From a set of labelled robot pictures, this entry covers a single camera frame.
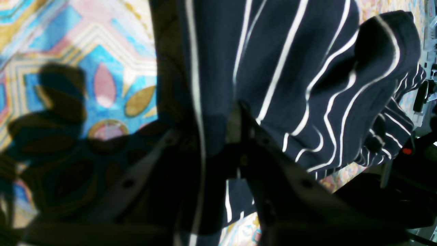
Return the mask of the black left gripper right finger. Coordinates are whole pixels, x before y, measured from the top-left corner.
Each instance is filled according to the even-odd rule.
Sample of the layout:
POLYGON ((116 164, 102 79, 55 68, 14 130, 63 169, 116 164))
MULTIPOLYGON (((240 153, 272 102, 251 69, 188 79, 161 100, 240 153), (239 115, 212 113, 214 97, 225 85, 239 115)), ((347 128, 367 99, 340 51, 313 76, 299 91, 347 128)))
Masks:
POLYGON ((260 246, 406 246, 408 232, 353 209, 276 145, 239 103, 239 170, 253 194, 260 246))

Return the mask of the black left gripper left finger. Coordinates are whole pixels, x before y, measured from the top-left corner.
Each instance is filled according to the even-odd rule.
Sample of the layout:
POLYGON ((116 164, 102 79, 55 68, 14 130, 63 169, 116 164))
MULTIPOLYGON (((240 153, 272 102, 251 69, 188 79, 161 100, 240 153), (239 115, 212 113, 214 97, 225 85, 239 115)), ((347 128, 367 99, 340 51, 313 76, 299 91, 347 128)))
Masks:
POLYGON ((198 128, 170 129, 100 199, 70 221, 41 218, 23 230, 30 246, 195 246, 206 159, 198 128))

